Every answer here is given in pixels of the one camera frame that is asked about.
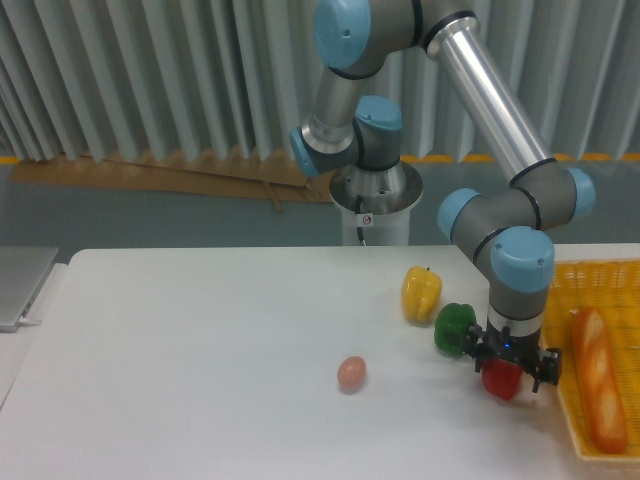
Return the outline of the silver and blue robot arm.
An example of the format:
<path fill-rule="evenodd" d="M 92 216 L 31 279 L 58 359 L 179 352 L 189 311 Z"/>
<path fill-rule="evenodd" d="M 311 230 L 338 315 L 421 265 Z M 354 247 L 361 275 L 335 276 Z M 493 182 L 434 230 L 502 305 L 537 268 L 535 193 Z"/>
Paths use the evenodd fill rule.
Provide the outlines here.
<path fill-rule="evenodd" d="M 438 209 L 443 234 L 489 283 L 486 325 L 465 327 L 456 343 L 477 370 L 499 359 L 535 384 L 554 385 L 562 353 L 540 344 L 554 273 L 548 231 L 589 213 L 595 189 L 585 173 L 559 165 L 479 30 L 463 1 L 319 2 L 313 38 L 324 70 L 315 104 L 290 144 L 306 175 L 338 172 L 356 213 L 388 211 L 392 201 L 404 200 L 411 181 L 400 164 L 400 110 L 363 88 L 390 55 L 423 50 L 448 77 L 509 183 L 493 197 L 457 190 Z"/>

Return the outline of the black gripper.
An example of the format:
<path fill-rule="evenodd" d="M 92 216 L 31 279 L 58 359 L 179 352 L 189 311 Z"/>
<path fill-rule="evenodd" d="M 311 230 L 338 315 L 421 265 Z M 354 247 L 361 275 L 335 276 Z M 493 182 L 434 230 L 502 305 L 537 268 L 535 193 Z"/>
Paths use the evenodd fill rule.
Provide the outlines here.
<path fill-rule="evenodd" d="M 519 364 L 533 379 L 532 392 L 537 393 L 543 383 L 557 385 L 562 374 L 562 350 L 539 348 L 541 328 L 524 336 L 504 333 L 492 324 L 484 331 L 479 324 L 470 325 L 463 336 L 462 352 L 474 360 L 480 373 L 486 361 L 501 359 Z"/>

